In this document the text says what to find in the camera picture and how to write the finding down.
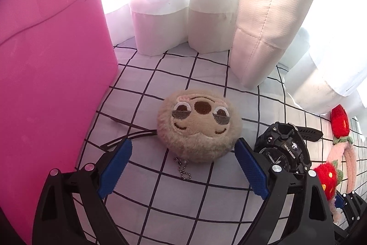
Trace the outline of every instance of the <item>embroidered eye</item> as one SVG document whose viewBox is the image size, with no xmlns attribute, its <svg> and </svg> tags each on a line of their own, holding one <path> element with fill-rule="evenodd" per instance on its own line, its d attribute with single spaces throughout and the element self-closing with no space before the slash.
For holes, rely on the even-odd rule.
<svg viewBox="0 0 367 245">
<path fill-rule="evenodd" d="M 227 125 L 230 119 L 228 110 L 223 106 L 214 109 L 213 117 L 219 125 Z"/>
<path fill-rule="evenodd" d="M 186 119 L 191 113 L 191 106 L 187 102 L 178 102 L 172 110 L 172 117 L 175 119 Z"/>
</svg>

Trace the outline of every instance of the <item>embroidered mouth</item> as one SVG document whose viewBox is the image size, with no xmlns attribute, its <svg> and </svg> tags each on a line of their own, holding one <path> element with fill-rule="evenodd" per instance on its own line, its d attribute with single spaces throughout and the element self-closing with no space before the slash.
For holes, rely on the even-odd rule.
<svg viewBox="0 0 367 245">
<path fill-rule="evenodd" d="M 227 130 L 227 128 L 225 128 L 224 130 L 222 130 L 222 131 L 216 131 L 215 132 L 215 134 L 222 134 L 222 133 L 224 133 L 225 131 Z"/>
<path fill-rule="evenodd" d="M 181 129 L 181 130 L 186 130 L 187 129 L 187 127 L 178 126 L 177 123 L 174 123 L 174 125 L 175 125 L 176 128 Z"/>
</svg>

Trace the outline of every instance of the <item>fluffy beige plush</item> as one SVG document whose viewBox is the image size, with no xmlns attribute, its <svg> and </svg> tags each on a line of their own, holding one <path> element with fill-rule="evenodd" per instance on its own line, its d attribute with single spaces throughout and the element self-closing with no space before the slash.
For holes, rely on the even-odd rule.
<svg viewBox="0 0 367 245">
<path fill-rule="evenodd" d="M 158 112 L 157 133 L 179 158 L 213 161 L 234 147 L 242 121 L 225 98 L 201 90 L 178 91 Z"/>
</svg>

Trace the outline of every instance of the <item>plush toy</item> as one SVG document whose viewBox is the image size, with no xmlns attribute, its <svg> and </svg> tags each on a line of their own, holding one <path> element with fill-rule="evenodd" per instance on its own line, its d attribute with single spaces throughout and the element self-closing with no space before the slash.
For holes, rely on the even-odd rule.
<svg viewBox="0 0 367 245">
<path fill-rule="evenodd" d="M 318 174 L 322 188 L 325 191 L 329 207 L 333 213 L 334 222 L 338 222 L 341 214 L 335 208 L 336 187 L 343 180 L 343 172 L 338 169 L 342 163 L 343 155 L 346 161 L 348 185 L 346 192 L 350 193 L 355 187 L 357 163 L 353 149 L 353 140 L 349 134 L 348 116 L 341 105 L 333 108 L 330 114 L 331 129 L 334 135 L 333 148 L 326 159 L 326 163 L 320 164 L 314 171 Z"/>
<path fill-rule="evenodd" d="M 213 161 L 230 152 L 242 121 L 225 98 L 200 90 L 178 91 L 158 112 L 157 134 L 180 160 Z"/>
</svg>

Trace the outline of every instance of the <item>sheer curtain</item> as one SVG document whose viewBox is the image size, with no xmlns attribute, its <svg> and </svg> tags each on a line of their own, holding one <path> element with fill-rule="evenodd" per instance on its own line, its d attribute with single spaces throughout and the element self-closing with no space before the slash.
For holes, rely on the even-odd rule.
<svg viewBox="0 0 367 245">
<path fill-rule="evenodd" d="M 322 114 L 342 103 L 367 134 L 367 0 L 102 0 L 114 45 L 135 36 L 158 55 L 182 42 L 199 53 L 231 50 L 242 85 L 256 87 L 279 62 L 286 92 Z"/>
</svg>

